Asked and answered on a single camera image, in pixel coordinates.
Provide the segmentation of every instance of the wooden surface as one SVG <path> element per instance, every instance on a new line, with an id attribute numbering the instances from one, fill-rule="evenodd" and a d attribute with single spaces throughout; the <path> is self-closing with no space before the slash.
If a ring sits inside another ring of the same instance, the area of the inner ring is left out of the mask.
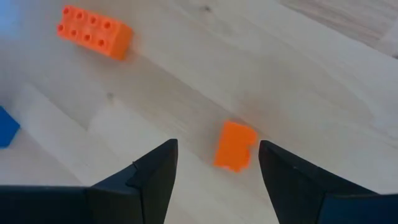
<path id="1" fill-rule="evenodd" d="M 388 55 L 398 55 L 396 0 L 280 0 L 354 40 Z"/>
<path id="2" fill-rule="evenodd" d="M 129 58 L 60 40 L 66 3 L 133 27 Z M 211 165 L 234 119 L 357 184 L 398 192 L 398 61 L 278 2 L 5 0 L 0 10 L 0 103 L 23 128 L 0 151 L 2 183 L 90 185 L 177 138 L 166 223 L 277 223 L 257 149 L 240 174 Z"/>

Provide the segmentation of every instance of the lego stud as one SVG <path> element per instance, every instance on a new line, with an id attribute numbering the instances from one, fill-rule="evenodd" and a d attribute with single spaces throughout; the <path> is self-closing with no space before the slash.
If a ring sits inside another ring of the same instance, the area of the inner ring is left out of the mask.
<path id="1" fill-rule="evenodd" d="M 86 34 L 86 35 L 84 36 L 84 40 L 87 41 L 87 42 L 90 42 L 91 39 L 92 39 L 92 36 L 89 35 L 89 34 Z"/>
<path id="2" fill-rule="evenodd" d="M 78 12 L 76 14 L 76 19 L 82 19 L 83 18 L 83 13 L 82 12 Z"/>
<path id="3" fill-rule="evenodd" d="M 87 14 L 84 11 L 77 11 L 75 14 L 75 19 L 79 22 L 83 22 L 87 18 Z"/>
<path id="4" fill-rule="evenodd" d="M 75 29 L 71 30 L 71 31 L 70 31 L 70 35 L 71 35 L 72 37 L 76 38 L 76 37 L 77 37 L 77 30 L 75 30 Z"/>
<path id="5" fill-rule="evenodd" d="M 103 27 L 105 30 L 110 30 L 112 28 L 112 23 L 110 21 L 105 21 Z"/>
<path id="6" fill-rule="evenodd" d="M 58 29 L 58 32 L 62 32 L 63 30 L 65 30 L 65 26 L 63 24 L 59 24 L 57 29 Z"/>
<path id="7" fill-rule="evenodd" d="M 106 41 L 103 39 L 98 40 L 98 46 L 101 48 L 105 48 L 106 47 Z"/>
<path id="8" fill-rule="evenodd" d="M 69 7 L 65 7 L 65 9 L 63 9 L 62 13 L 64 15 L 68 15 L 70 13 L 70 8 Z"/>
<path id="9" fill-rule="evenodd" d="M 90 25 L 92 26 L 96 26 L 98 24 L 99 18 L 97 16 L 91 16 L 90 17 Z"/>

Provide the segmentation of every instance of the orange lego brick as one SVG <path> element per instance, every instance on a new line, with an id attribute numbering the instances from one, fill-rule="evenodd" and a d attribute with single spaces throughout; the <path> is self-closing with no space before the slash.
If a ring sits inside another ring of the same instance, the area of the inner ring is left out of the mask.
<path id="1" fill-rule="evenodd" d="M 133 37 L 130 27 L 116 19 L 74 6 L 65 6 L 57 34 L 114 59 L 123 60 Z"/>
<path id="2" fill-rule="evenodd" d="M 221 132 L 214 165 L 240 172 L 250 162 L 250 147 L 256 143 L 257 133 L 242 124 L 226 121 Z"/>

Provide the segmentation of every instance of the blue toy block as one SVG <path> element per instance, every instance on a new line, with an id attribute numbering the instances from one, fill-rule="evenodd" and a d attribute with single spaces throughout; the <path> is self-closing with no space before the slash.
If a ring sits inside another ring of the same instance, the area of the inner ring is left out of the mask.
<path id="1" fill-rule="evenodd" d="M 19 127 L 19 124 L 0 106 L 0 149 L 10 145 Z"/>

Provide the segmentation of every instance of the toy block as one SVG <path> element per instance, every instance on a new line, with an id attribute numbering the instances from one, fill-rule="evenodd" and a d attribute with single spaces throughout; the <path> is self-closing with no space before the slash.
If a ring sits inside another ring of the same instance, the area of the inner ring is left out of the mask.
<path id="1" fill-rule="evenodd" d="M 0 148 L 8 147 L 19 130 L 19 124 L 0 106 Z"/>
<path id="2" fill-rule="evenodd" d="M 116 19 L 74 6 L 65 6 L 57 34 L 113 59 L 123 60 L 133 37 L 130 27 Z"/>
<path id="3" fill-rule="evenodd" d="M 250 162 L 250 147 L 256 143 L 257 133 L 242 124 L 226 121 L 221 132 L 214 165 L 240 172 Z"/>

